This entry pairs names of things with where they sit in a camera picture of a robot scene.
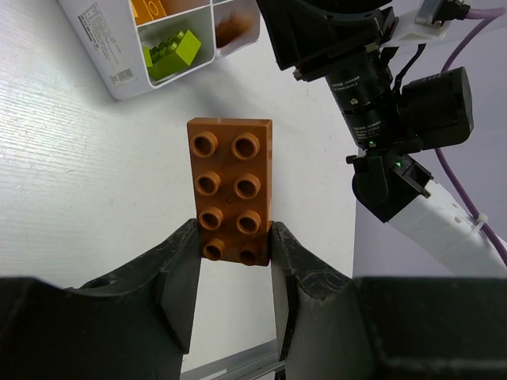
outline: label on storage box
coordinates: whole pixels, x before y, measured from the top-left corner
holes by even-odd
[[[136,81],[137,77],[132,73],[120,41],[112,34],[98,3],[95,2],[80,13],[78,19],[85,29],[95,55],[107,70],[111,83],[119,87]]]

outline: white table surface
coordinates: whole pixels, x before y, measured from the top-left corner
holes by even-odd
[[[258,44],[114,101],[56,0],[0,0],[0,276],[61,287],[132,260],[195,216],[186,122],[274,123],[273,218],[351,275],[356,148],[324,81]],[[188,370],[274,339],[269,268],[203,262]]]

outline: green lego brick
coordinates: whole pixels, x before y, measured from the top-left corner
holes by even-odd
[[[159,81],[172,74],[189,68],[199,52],[202,43],[190,31],[162,41],[150,50],[152,67],[148,72],[152,79]]]
[[[144,55],[144,62],[146,62],[146,67],[152,67],[153,60],[151,59],[151,52],[150,52],[149,47],[143,47],[143,55]]]

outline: white storage box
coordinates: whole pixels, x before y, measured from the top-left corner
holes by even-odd
[[[199,70],[259,38],[261,15],[255,0],[162,0],[172,13],[136,25],[130,0],[59,0],[111,94],[119,101],[147,93]],[[233,13],[254,20],[249,31],[217,50],[215,26]],[[152,48],[180,30],[202,46],[189,69],[161,81],[147,72],[143,47]]]

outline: orange lego brick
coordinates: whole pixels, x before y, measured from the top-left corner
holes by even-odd
[[[132,0],[132,9],[137,25],[167,16],[160,0]]]
[[[250,31],[254,24],[254,18],[249,15],[231,14],[215,28],[216,47],[220,49],[236,41]]]
[[[267,266],[272,121],[197,118],[188,133],[203,256]]]

